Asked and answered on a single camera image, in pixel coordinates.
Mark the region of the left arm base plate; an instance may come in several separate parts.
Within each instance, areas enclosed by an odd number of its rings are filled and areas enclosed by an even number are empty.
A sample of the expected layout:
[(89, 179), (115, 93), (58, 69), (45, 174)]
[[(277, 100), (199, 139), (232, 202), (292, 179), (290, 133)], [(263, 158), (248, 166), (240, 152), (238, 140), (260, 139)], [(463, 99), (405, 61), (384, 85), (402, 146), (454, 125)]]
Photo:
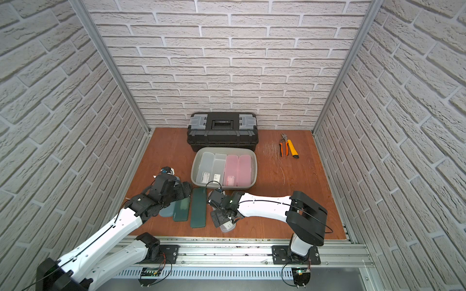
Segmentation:
[(180, 246), (174, 244), (163, 244), (149, 248), (146, 256), (137, 264), (162, 264), (164, 260), (176, 263)]

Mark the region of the plain pink pencil case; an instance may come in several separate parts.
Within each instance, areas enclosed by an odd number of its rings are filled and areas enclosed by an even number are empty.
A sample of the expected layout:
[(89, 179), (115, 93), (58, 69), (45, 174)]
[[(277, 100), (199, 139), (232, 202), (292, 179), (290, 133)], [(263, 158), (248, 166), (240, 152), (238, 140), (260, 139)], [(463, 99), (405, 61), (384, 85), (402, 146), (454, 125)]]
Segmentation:
[(247, 187), (251, 184), (252, 163), (251, 156), (239, 156), (238, 171), (237, 171), (237, 186)]

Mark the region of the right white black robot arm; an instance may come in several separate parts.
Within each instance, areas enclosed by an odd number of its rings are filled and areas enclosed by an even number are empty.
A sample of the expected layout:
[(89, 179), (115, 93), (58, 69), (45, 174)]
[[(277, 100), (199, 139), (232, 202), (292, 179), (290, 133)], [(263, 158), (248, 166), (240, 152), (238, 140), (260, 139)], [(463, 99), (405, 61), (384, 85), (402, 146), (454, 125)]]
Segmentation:
[(249, 217), (275, 219), (286, 223), (293, 231), (287, 259), (293, 263), (309, 261), (312, 247), (323, 246), (325, 235), (333, 233), (326, 224), (328, 212), (303, 192), (291, 196), (256, 196), (243, 191), (230, 195), (213, 190), (207, 204), (213, 208), (211, 218), (216, 227), (229, 232), (237, 222)]

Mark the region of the clear rectangular pencil case barcode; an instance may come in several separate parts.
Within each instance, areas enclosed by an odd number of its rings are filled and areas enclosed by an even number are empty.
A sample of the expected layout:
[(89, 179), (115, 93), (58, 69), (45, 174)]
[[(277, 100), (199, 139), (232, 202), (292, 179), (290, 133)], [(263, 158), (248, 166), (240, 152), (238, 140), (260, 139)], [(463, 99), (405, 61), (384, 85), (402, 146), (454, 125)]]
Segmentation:
[(223, 184), (226, 158), (227, 158), (227, 155), (225, 154), (215, 154), (215, 157), (214, 157), (211, 179), (220, 184)]

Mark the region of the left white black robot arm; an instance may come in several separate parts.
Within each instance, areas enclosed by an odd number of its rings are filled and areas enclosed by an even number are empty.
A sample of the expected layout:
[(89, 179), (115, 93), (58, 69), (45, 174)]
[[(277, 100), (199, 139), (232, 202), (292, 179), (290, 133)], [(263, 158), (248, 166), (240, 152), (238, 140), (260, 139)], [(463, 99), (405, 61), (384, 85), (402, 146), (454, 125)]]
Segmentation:
[(188, 198), (192, 185), (162, 171), (142, 193), (126, 201), (114, 218), (74, 250), (42, 262), (37, 291), (95, 291), (122, 270), (139, 262), (168, 262), (160, 240), (143, 233), (122, 250), (108, 255), (122, 239), (176, 201)]

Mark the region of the pink pencil case with label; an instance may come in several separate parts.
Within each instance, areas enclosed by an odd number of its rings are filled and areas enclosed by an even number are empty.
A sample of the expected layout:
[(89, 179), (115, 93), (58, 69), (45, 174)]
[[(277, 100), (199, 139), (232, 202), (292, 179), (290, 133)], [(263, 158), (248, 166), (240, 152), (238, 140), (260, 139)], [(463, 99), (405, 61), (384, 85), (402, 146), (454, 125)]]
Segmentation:
[(235, 187), (237, 185), (239, 168), (239, 157), (237, 155), (228, 155), (226, 157), (223, 186)]

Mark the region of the clear pencil case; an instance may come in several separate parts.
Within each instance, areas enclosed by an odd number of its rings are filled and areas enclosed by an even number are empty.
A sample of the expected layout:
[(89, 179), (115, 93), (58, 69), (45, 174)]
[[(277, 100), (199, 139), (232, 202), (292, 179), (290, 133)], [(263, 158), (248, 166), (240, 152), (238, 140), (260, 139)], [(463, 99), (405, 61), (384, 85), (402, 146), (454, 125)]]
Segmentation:
[(219, 209), (214, 205), (211, 205), (211, 219), (214, 223), (215, 228), (220, 228), (224, 233), (230, 232), (235, 228), (235, 218), (237, 212), (235, 209)]
[(215, 160), (215, 155), (211, 152), (204, 152), (201, 156), (199, 170), (196, 177), (198, 184), (207, 185), (211, 179), (212, 168)]

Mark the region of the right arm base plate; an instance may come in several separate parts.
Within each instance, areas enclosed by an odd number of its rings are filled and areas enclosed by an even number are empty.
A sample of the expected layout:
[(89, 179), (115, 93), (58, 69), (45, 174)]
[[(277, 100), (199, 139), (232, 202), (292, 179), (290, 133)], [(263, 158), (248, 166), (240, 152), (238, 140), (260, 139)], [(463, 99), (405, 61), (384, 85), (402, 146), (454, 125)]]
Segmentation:
[(273, 264), (285, 265), (285, 264), (311, 264), (320, 265), (320, 254), (316, 246), (311, 246), (305, 256), (301, 256), (291, 251), (290, 246), (276, 245), (271, 247)]

